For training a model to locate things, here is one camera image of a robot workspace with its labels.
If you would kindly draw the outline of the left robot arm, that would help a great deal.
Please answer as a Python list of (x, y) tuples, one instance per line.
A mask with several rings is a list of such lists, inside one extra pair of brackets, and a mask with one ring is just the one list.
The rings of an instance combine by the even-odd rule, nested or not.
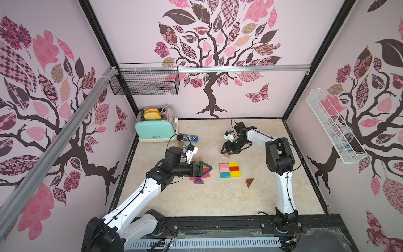
[(134, 220), (148, 203), (177, 177), (202, 177), (213, 167), (203, 161), (167, 163), (158, 161), (137, 190), (103, 218), (92, 218), (85, 230), (82, 252), (123, 252), (133, 242), (155, 232), (160, 214), (146, 213)]

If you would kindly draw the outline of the brown triangle block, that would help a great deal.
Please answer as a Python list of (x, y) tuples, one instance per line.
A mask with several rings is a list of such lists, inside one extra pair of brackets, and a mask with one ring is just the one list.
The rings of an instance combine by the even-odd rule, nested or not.
[(252, 184), (253, 181), (254, 181), (253, 178), (248, 178), (248, 179), (246, 180), (247, 188), (250, 188), (250, 186), (251, 186), (251, 184)]

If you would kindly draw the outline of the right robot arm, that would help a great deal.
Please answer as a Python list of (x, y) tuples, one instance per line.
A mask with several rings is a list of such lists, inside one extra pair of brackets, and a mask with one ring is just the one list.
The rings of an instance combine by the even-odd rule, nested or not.
[(226, 140), (220, 151), (221, 154), (235, 155), (257, 144), (265, 150), (267, 168), (275, 175), (277, 189), (277, 206), (274, 225), (282, 234), (289, 228), (299, 224), (299, 214), (293, 199), (292, 172), (295, 170), (295, 158), (291, 144), (287, 138), (269, 136), (256, 127), (247, 127), (240, 122), (225, 132)]

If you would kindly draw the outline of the magenta block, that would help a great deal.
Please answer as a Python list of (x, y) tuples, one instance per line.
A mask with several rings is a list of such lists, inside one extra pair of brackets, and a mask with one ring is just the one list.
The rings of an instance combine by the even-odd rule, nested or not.
[(201, 177), (190, 177), (190, 180), (205, 179), (205, 178), (208, 178), (208, 177), (210, 177), (210, 176), (211, 176), (210, 173), (207, 173), (207, 174), (205, 174), (205, 175), (203, 175), (203, 176), (201, 176)]

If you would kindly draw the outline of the yellow block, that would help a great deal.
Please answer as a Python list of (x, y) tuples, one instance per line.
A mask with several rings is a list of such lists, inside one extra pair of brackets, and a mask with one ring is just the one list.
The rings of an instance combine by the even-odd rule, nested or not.
[(238, 162), (229, 162), (228, 165), (229, 165), (229, 167), (239, 167)]
[(230, 177), (241, 177), (240, 171), (231, 171)]

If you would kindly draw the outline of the purple triangle block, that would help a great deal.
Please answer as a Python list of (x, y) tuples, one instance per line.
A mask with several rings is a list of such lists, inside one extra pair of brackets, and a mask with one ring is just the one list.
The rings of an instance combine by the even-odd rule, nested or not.
[(193, 181), (194, 184), (203, 184), (204, 181), (200, 177), (196, 177), (196, 179)]

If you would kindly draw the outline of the beige rectangular block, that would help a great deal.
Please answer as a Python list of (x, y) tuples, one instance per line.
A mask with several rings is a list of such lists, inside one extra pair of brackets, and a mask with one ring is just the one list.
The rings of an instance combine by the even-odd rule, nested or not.
[(220, 168), (220, 173), (229, 173), (230, 169), (229, 168)]

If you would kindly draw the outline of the teal rectangular block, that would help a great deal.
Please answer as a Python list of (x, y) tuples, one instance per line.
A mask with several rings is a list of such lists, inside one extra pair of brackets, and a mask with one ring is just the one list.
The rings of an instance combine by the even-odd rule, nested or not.
[(231, 178), (230, 172), (222, 172), (220, 173), (220, 178)]

